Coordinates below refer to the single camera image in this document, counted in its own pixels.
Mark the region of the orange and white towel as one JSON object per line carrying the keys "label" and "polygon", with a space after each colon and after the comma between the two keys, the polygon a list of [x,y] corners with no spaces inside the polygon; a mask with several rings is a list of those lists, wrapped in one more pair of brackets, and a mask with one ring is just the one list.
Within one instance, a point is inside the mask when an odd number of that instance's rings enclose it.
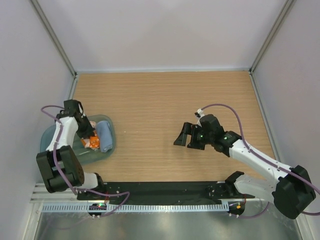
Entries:
{"label": "orange and white towel", "polygon": [[91,121],[91,120],[89,122],[90,122],[91,126],[93,127],[94,135],[90,136],[88,138],[80,138],[80,141],[85,148],[90,148],[90,149],[96,151],[100,148],[100,139],[98,137],[97,130],[95,128],[97,126],[97,123],[95,121]]}

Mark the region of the blue bear towel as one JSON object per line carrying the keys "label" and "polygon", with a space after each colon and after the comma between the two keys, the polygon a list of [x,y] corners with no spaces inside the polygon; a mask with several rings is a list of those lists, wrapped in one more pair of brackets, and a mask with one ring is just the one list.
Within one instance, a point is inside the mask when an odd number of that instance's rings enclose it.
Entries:
{"label": "blue bear towel", "polygon": [[106,120],[99,121],[96,124],[96,133],[99,138],[99,148],[102,153],[106,153],[113,147],[112,133],[109,122]]}

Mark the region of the translucent blue plastic bin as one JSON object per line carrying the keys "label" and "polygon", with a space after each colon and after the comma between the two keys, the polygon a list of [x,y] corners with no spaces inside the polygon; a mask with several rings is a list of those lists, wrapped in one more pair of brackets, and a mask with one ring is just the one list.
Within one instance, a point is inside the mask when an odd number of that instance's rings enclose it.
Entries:
{"label": "translucent blue plastic bin", "polygon": [[[107,152],[101,152],[100,148],[96,150],[91,148],[85,148],[81,143],[81,140],[78,137],[78,135],[75,134],[72,148],[78,161],[82,166],[109,158],[113,154],[114,150],[116,149],[116,143],[117,143],[115,128],[112,120],[108,116],[97,114],[97,115],[88,116],[88,119],[96,123],[101,121],[108,122],[109,129],[111,132],[111,137],[112,137],[112,148]],[[40,141],[40,149],[39,149],[40,152],[44,152],[46,148],[50,145],[55,133],[55,129],[56,129],[55,125],[52,125],[49,128],[47,128],[42,134],[41,141]]]}

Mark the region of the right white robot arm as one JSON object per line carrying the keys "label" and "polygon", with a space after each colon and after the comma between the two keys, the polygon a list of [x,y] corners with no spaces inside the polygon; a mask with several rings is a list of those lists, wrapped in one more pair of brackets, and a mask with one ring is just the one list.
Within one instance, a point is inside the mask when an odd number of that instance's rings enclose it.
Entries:
{"label": "right white robot arm", "polygon": [[233,173],[225,185],[225,192],[231,198],[241,194],[255,196],[274,204],[289,219],[304,214],[316,198],[309,173],[304,167],[291,167],[258,151],[239,134],[225,131],[212,114],[200,115],[196,124],[185,122],[173,144],[197,150],[204,150],[210,145],[217,152],[248,165],[264,177],[257,179],[243,172]]}

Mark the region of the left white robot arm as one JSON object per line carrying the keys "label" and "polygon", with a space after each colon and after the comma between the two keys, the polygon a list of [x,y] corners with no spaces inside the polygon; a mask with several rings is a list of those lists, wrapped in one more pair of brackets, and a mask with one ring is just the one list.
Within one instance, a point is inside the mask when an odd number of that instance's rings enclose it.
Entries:
{"label": "left white robot arm", "polygon": [[45,151],[36,156],[44,185],[49,193],[71,189],[75,195],[77,188],[95,200],[101,200],[106,194],[106,187],[97,173],[84,172],[74,150],[75,134],[80,137],[93,136],[92,127],[85,114],[62,116],[55,122],[53,138]]}

